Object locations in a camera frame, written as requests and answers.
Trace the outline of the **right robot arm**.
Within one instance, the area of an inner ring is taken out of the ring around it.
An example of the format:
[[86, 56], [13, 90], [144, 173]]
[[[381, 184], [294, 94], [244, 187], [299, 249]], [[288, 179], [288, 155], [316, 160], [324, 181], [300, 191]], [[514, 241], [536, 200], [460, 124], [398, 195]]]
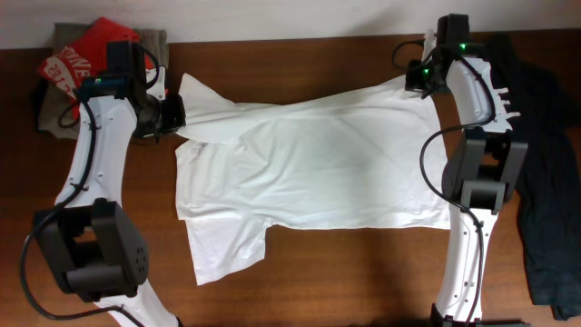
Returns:
[[432, 304], [432, 326], [483, 326], [481, 293], [490, 235], [510, 199], [527, 142], [513, 137], [507, 88], [496, 88], [482, 45], [469, 42], [429, 45], [411, 65], [406, 87], [428, 97], [447, 87], [454, 97], [461, 133], [445, 166], [441, 186], [432, 191], [451, 209], [444, 280]]

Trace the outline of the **white t-shirt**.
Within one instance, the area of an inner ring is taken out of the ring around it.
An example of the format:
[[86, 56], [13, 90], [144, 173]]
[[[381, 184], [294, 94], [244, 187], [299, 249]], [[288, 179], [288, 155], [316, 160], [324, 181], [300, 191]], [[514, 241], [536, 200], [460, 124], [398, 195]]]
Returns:
[[273, 225], [447, 229], [434, 103], [404, 78], [296, 104], [230, 101], [189, 74], [176, 211], [198, 284], [262, 260]]

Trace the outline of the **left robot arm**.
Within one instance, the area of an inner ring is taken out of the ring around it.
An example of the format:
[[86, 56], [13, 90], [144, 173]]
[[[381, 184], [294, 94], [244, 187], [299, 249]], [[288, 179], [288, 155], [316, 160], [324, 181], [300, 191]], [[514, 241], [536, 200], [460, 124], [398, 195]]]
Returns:
[[129, 142], [141, 117], [159, 119], [163, 94], [120, 75], [91, 77], [78, 90], [74, 159], [52, 210], [34, 216], [36, 241], [62, 292], [110, 313], [122, 326], [179, 326], [148, 281], [149, 249], [123, 210]]

